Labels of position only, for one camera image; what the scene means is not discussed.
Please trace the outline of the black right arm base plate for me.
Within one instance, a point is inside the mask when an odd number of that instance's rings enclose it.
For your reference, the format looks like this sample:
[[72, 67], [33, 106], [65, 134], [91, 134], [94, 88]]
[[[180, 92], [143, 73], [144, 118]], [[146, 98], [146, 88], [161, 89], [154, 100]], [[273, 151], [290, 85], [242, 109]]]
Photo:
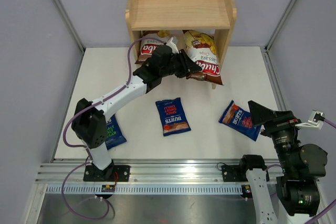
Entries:
[[216, 168], [221, 172], [224, 182], [248, 182], [246, 173], [239, 165], [217, 163]]

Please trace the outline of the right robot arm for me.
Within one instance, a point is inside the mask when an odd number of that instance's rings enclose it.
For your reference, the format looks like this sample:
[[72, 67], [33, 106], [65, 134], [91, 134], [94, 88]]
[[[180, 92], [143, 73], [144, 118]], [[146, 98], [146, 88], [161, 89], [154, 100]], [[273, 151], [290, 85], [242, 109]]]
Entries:
[[[317, 123], [302, 123], [292, 111], [274, 111], [248, 101], [254, 126], [262, 125], [261, 134], [272, 139], [282, 176], [276, 178], [276, 194], [288, 215], [317, 213], [320, 194], [317, 179], [326, 175], [327, 152], [315, 144], [301, 145], [298, 131]], [[257, 223], [278, 223], [266, 175], [267, 166], [260, 155], [244, 155], [238, 165], [239, 176], [247, 180], [254, 202]]]

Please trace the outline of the Chuba cassava chips bag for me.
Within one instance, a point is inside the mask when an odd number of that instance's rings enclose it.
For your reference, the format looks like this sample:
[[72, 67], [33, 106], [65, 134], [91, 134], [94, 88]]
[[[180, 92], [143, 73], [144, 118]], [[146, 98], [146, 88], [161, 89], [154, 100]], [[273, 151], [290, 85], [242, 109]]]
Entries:
[[144, 40], [140, 41], [136, 64], [143, 64], [152, 56], [157, 46], [167, 42], [172, 34], [170, 30], [144, 30], [140, 32], [140, 37]]
[[201, 68], [187, 78], [222, 85], [214, 37], [195, 30], [183, 30], [183, 34], [187, 55]]

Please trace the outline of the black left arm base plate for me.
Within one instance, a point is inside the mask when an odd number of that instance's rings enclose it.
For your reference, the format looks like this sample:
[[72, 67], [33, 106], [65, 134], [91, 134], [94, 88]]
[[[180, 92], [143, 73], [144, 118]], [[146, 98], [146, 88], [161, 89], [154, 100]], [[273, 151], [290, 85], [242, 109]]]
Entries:
[[94, 165], [85, 167], [84, 182], [128, 182], [130, 177], [129, 165], [114, 165], [105, 170], [100, 170]]

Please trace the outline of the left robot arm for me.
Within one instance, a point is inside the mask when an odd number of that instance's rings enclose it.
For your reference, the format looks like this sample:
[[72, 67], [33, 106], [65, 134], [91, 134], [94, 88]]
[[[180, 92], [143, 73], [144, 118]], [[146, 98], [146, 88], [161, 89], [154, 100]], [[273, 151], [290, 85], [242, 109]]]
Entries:
[[78, 101], [71, 128], [82, 140], [92, 157], [85, 164], [84, 181], [111, 182], [121, 177], [128, 181], [128, 166], [115, 166], [105, 141], [108, 136], [107, 120], [134, 99], [147, 94], [161, 84], [162, 78], [175, 75], [186, 78], [201, 71], [201, 67], [189, 58], [184, 50], [169, 45], [158, 46], [152, 56], [137, 68], [126, 84], [94, 101], [85, 98]]

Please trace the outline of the blue Burts sea salt vinegar bag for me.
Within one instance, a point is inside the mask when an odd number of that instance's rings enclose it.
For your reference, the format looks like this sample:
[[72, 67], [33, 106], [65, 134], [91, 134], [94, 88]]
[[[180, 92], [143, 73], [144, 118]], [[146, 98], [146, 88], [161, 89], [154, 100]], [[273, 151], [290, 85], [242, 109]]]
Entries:
[[107, 138], [105, 140], [105, 144], [107, 150], [110, 150], [116, 146], [119, 146], [127, 142], [126, 138], [122, 134], [122, 131], [119, 127], [115, 115], [113, 115], [110, 119], [108, 119], [106, 126], [107, 126]]

